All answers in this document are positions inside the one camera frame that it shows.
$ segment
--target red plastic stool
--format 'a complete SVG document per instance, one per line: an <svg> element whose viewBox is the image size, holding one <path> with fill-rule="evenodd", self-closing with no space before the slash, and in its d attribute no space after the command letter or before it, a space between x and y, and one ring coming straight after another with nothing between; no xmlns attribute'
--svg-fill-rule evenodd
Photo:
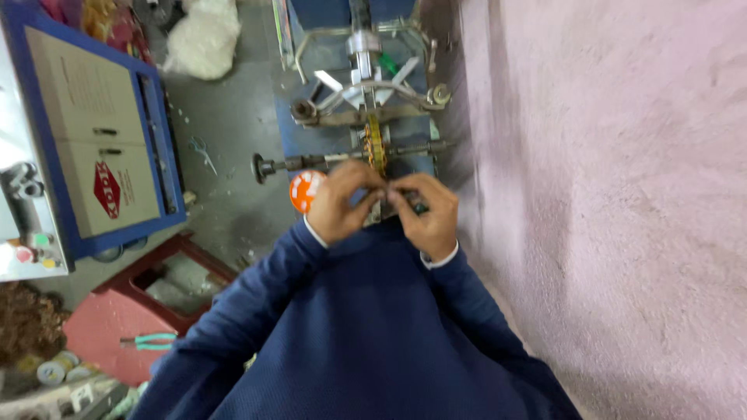
<svg viewBox="0 0 747 420"><path fill-rule="evenodd" d="M225 284L238 275L190 241L192 234L174 235L95 288L62 327L67 335L67 348L129 386L149 380L150 365L166 351L123 348L120 339L152 333L183 336L210 309L207 304L183 316L146 294L145 290L160 278L163 261L183 253Z"/></svg>

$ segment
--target person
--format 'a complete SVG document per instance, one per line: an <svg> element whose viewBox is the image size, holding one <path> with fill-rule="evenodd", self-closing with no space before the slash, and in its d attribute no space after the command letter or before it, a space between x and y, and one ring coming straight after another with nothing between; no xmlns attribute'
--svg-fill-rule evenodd
<svg viewBox="0 0 747 420"><path fill-rule="evenodd" d="M351 207L360 188L370 193ZM399 220L361 229L383 198ZM152 366L131 418L579 419L468 265L457 206L431 176L387 183L341 164Z"/></svg>

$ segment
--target hand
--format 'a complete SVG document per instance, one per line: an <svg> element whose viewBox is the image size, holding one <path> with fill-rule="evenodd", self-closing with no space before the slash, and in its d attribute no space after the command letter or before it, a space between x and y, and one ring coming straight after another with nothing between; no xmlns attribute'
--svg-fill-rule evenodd
<svg viewBox="0 0 747 420"><path fill-rule="evenodd" d="M417 216L397 190L417 191L430 210ZM431 261L443 261L454 251L459 199L436 178L424 173L405 176L389 184L387 198L400 213L405 236Z"/></svg>
<svg viewBox="0 0 747 420"><path fill-rule="evenodd" d="M353 208L350 198L358 188L370 192ZM360 230L371 206L384 198L386 182L361 161L346 161L337 166L319 187L306 220L326 244L345 239Z"/></svg>

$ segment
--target white shirt cuff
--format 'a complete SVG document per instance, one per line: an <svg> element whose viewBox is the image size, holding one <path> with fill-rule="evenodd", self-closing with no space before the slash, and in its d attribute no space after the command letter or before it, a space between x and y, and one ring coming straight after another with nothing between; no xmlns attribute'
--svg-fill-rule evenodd
<svg viewBox="0 0 747 420"><path fill-rule="evenodd" d="M442 259L441 261L431 262L430 257L423 252L421 252L421 261L423 262L423 265L425 265L425 268L427 268L428 270L432 270L433 268L443 267L448 264L452 259L454 259L457 252L459 252L459 241L456 242L456 246L454 247L454 250L451 251L451 254L449 254L449 256Z"/></svg>
<svg viewBox="0 0 747 420"><path fill-rule="evenodd" d="M314 239L316 239L317 242L319 242L319 245L323 246L325 250L328 250L329 245L327 245L326 242L321 238L321 236L319 236L319 234L314 231L314 228L311 227L311 225L309 224L309 221L306 220L305 214L303 215L303 223L306 225L306 228L309 230L309 233L311 233L311 236L313 236Z"/></svg>

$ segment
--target orange handwheel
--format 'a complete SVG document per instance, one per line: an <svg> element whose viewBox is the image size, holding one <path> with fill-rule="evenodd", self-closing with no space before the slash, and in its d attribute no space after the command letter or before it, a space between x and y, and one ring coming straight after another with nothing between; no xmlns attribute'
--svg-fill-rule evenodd
<svg viewBox="0 0 747 420"><path fill-rule="evenodd" d="M306 214L311 210L311 202L317 195L319 185L324 182L326 175L318 170L304 170L291 180L291 203L296 210Z"/></svg>

